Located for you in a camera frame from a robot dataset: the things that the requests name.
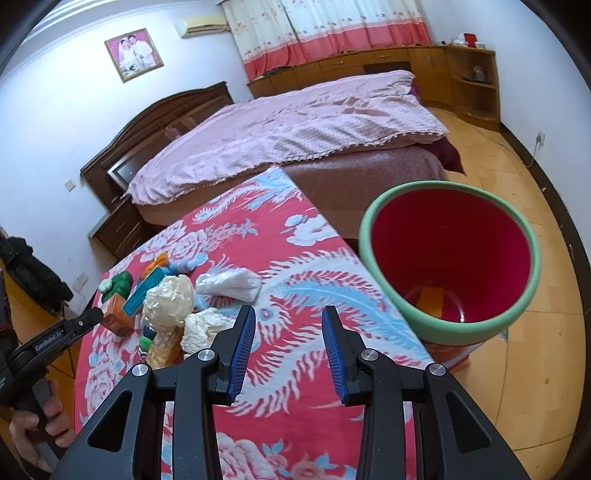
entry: blue toy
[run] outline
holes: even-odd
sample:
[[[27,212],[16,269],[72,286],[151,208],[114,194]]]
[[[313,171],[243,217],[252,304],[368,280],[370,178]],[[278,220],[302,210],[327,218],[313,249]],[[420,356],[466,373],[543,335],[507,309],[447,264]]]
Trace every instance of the blue toy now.
[[[192,260],[181,260],[180,262],[168,262],[166,266],[170,270],[171,275],[179,275],[181,273],[191,273],[199,265],[203,265],[207,257],[204,255],[197,255]]]

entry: orange box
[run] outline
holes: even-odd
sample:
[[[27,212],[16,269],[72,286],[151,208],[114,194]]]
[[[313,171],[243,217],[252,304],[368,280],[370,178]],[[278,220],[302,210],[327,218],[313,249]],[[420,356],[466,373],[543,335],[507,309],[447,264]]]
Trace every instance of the orange box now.
[[[116,293],[101,308],[105,317],[100,324],[120,337],[131,335],[135,329],[135,318],[125,314],[124,304],[125,299]]]

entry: picture frame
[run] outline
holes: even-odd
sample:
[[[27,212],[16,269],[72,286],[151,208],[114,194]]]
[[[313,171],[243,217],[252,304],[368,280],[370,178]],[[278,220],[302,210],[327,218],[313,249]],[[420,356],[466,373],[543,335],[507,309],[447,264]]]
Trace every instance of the picture frame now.
[[[123,83],[164,66],[146,28],[110,38],[105,47]]]

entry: plastic bucket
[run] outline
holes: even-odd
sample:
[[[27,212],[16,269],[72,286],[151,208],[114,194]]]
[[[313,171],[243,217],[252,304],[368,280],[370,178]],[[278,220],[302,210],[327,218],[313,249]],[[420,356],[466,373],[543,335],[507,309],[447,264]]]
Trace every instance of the plastic bucket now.
[[[447,181],[380,195],[361,222],[359,253],[415,333],[441,345],[471,345],[507,329],[540,280],[540,250],[521,214]]]

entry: nightstand drawer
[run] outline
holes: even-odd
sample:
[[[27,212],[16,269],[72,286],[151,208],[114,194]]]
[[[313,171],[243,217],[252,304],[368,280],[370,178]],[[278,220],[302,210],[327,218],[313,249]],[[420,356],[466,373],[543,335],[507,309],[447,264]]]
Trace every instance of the nightstand drawer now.
[[[118,260],[125,258],[154,235],[154,228],[146,222],[131,199],[125,199],[108,213],[89,233]]]
[[[96,233],[96,239],[112,252],[142,221],[134,204],[127,200],[109,216]]]
[[[153,236],[153,231],[147,223],[138,223],[131,233],[115,249],[115,256],[123,259],[140,245],[146,243]]]

